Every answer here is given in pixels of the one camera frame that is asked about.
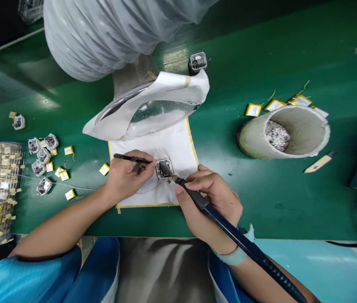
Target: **white cloth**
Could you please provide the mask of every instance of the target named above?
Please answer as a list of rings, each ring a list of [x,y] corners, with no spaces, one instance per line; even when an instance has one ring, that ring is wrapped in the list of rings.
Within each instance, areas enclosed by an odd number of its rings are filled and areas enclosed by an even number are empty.
[[[174,174],[187,178],[198,169],[198,159],[192,141],[188,119],[185,119],[165,130],[135,138],[132,140],[109,141],[110,156],[125,154],[133,149],[139,149],[155,157],[169,159]],[[132,197],[121,201],[118,207],[161,206],[162,204],[178,205],[174,193],[174,182],[161,180],[156,172]]]

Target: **white ducting hose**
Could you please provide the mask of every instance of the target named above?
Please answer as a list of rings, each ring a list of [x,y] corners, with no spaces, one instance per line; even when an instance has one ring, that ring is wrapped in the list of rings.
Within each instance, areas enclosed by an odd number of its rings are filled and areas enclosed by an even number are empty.
[[[149,55],[218,0],[45,0],[45,37],[70,76],[96,81]]]

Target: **soldering iron handle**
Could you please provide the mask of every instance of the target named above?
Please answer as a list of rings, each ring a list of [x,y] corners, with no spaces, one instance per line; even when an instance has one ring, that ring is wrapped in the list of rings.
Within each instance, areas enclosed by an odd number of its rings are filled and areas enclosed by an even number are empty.
[[[191,199],[194,201],[195,205],[200,211],[203,211],[205,206],[209,204],[209,201],[206,200],[199,192],[192,191],[185,186],[185,183],[188,183],[188,181],[182,178],[178,178],[177,180],[175,180],[175,183],[181,185],[185,189],[185,191],[190,195]]]
[[[255,263],[266,271],[298,303],[307,303],[306,298],[291,280],[250,240],[223,217],[213,206],[203,212],[214,221]]]

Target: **wristband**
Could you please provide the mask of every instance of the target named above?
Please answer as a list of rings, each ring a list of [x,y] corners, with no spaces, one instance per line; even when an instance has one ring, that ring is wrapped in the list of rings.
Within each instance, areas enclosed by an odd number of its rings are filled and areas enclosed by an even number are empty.
[[[244,234],[244,236],[251,241],[251,243],[254,243],[254,227],[252,224],[250,224],[250,229],[248,233]],[[237,248],[234,250],[234,252],[228,254],[228,255],[219,255],[215,253],[215,255],[224,263],[227,265],[240,265],[244,262],[244,260],[247,258],[247,254],[237,246]]]

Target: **green workbench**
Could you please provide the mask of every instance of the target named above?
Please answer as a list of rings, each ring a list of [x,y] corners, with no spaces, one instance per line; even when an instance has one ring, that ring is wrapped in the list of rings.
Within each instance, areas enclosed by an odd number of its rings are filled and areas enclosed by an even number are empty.
[[[153,57],[162,71],[187,73],[189,55],[198,51],[210,58],[210,91],[189,118],[192,136],[200,163],[239,193],[241,225],[253,223],[258,238],[357,240],[357,190],[348,187],[357,168],[357,1],[221,1],[200,25],[185,26],[171,43],[159,44]],[[303,174],[318,157],[267,161],[241,153],[236,133],[249,119],[243,115],[246,105],[265,101],[274,90],[287,101],[307,80],[305,94],[330,113],[331,139],[320,156],[333,150],[337,156]],[[112,76],[93,83],[72,79],[51,57],[43,32],[0,51],[0,141],[27,143],[54,133],[61,144],[54,165],[68,160],[69,184],[105,183],[98,170],[109,163],[107,142],[82,129],[112,99]],[[14,131],[9,111],[24,115],[27,127]],[[69,145],[79,161],[64,156]],[[26,156],[28,177],[35,177],[34,160],[35,155]],[[37,183],[21,180],[14,233],[29,233],[73,202],[66,201],[69,189],[60,185],[36,196]],[[179,207],[122,209],[120,215],[113,208],[87,235],[192,236]]]

